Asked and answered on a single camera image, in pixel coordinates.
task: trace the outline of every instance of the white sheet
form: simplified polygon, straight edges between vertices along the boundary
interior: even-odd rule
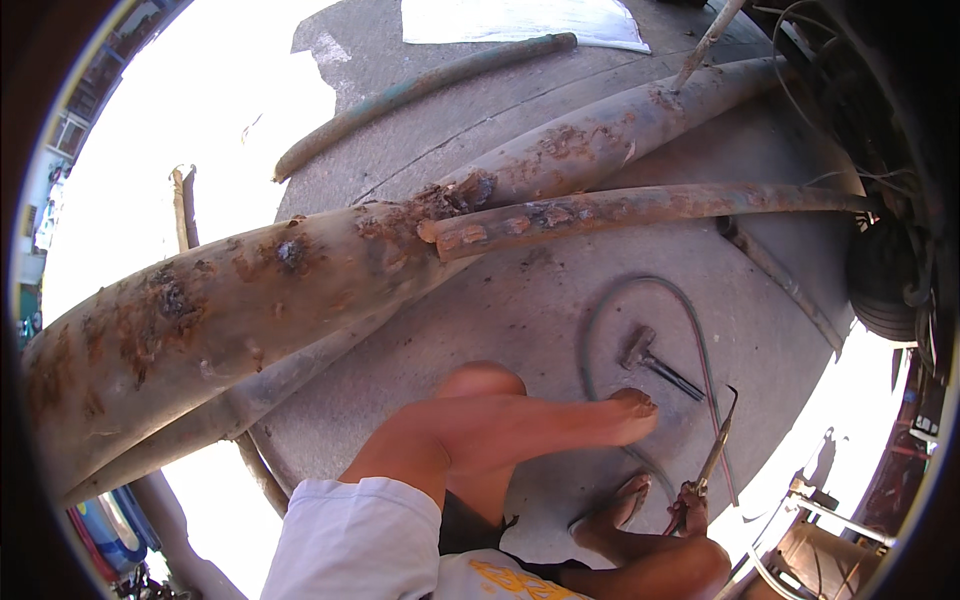
[[[403,0],[403,41],[520,41],[573,32],[581,46],[650,54],[618,0]]]

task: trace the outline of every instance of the tire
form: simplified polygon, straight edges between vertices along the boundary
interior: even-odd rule
[[[903,302],[916,267],[906,231],[892,217],[858,232],[847,254],[853,314],[868,331],[894,342],[917,339],[917,309]]]

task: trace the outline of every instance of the black shorts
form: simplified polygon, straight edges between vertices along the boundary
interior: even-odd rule
[[[444,554],[462,554],[470,550],[490,549],[498,552],[500,550],[500,538],[503,532],[512,526],[504,520],[499,527],[490,525],[490,523],[478,515],[476,511],[464,504],[464,501],[456,495],[447,491],[444,499],[444,514],[440,524],[440,555]],[[503,552],[510,558],[517,561],[520,568],[533,573],[544,581],[551,581],[558,586],[560,582],[560,570],[562,568],[586,568],[588,566],[570,559],[563,563],[554,564],[531,564],[522,561],[509,552]]]

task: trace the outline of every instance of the sandal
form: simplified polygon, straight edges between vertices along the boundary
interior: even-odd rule
[[[633,482],[640,475],[647,475],[647,483],[640,486],[640,489],[637,490],[636,492],[623,494],[623,491],[631,484],[631,482]],[[653,480],[650,477],[650,474],[647,473],[645,470],[635,472],[630,477],[628,477],[627,480],[623,482],[623,484],[619,488],[617,488],[616,492],[614,492],[613,495],[611,495],[609,498],[603,500],[602,502],[597,503],[596,505],[586,509],[585,511],[581,512],[579,515],[574,517],[573,520],[571,520],[566,525],[566,532],[570,534],[570,536],[572,537],[573,531],[577,528],[577,526],[580,525],[580,523],[587,520],[588,518],[591,518],[597,513],[606,511],[607,509],[613,506],[616,506],[617,504],[621,504],[623,502],[627,502],[635,498],[636,500],[634,502],[634,509],[630,512],[630,516],[627,517],[627,520],[623,521],[623,523],[620,525],[621,528],[629,527],[630,523],[634,520],[634,517],[636,516],[636,514],[640,511],[640,508],[643,507],[643,501],[646,499],[647,493],[650,491],[650,486],[652,483],[653,483]]]

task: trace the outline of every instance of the hand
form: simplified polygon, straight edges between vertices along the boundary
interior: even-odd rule
[[[602,402],[610,407],[609,445],[627,445],[647,436],[657,427],[657,405],[634,388],[617,390]]]
[[[677,514],[684,516],[683,524],[677,530],[677,536],[681,538],[698,538],[707,536],[707,489],[704,488],[704,495],[697,495],[694,491],[692,481],[685,482],[680,486],[680,494],[673,506],[668,506],[666,512],[671,518]]]

